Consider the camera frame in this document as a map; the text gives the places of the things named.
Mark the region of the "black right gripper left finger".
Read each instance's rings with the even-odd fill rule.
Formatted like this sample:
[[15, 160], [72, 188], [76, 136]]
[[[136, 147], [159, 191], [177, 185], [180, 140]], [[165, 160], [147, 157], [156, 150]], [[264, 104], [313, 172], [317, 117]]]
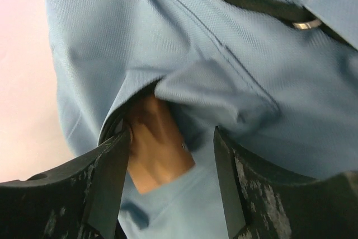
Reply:
[[129, 144], [125, 130], [26, 181], [1, 183], [1, 238], [125, 238], [118, 214]]

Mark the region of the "blue student backpack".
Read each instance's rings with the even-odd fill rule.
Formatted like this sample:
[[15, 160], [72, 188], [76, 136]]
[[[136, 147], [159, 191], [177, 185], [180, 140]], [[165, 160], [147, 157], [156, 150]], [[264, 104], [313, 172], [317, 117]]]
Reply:
[[62, 131], [82, 155], [121, 127], [120, 107], [155, 83], [196, 163], [141, 195], [125, 179], [127, 238], [226, 238], [216, 126], [288, 170], [357, 169], [357, 0], [279, 0], [343, 38], [222, 0], [45, 0]]

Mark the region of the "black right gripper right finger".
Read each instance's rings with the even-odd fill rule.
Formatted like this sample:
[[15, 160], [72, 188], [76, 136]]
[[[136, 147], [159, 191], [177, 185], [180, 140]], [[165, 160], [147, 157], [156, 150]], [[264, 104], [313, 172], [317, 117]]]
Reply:
[[325, 180], [296, 174], [219, 128], [214, 153], [229, 238], [357, 237], [357, 172]]

